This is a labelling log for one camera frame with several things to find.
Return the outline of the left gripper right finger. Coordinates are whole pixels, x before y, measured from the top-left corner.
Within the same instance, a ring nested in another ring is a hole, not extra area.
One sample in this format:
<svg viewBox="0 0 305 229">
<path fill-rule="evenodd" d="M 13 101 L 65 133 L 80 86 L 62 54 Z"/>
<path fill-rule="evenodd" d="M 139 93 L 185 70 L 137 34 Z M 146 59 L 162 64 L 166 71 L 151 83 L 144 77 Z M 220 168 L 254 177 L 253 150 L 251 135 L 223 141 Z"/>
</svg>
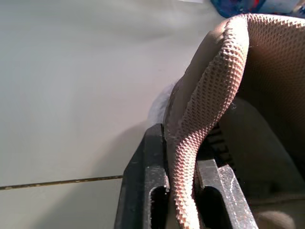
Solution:
<svg viewBox="0 0 305 229">
<path fill-rule="evenodd" d="M 196 159 L 200 187 L 196 204 L 209 229 L 257 228 L 233 166 L 222 131 L 215 125 Z"/>
</svg>

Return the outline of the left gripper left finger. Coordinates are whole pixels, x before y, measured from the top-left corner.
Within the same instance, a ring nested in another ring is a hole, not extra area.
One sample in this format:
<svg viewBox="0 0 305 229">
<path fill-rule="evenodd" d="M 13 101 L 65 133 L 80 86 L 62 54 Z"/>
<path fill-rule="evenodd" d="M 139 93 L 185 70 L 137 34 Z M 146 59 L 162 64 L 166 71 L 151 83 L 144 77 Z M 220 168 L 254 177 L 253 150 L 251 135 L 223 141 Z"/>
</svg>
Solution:
<svg viewBox="0 0 305 229">
<path fill-rule="evenodd" d="M 163 126 L 155 124 L 124 170 L 114 228 L 165 228 L 169 190 Z"/>
</svg>

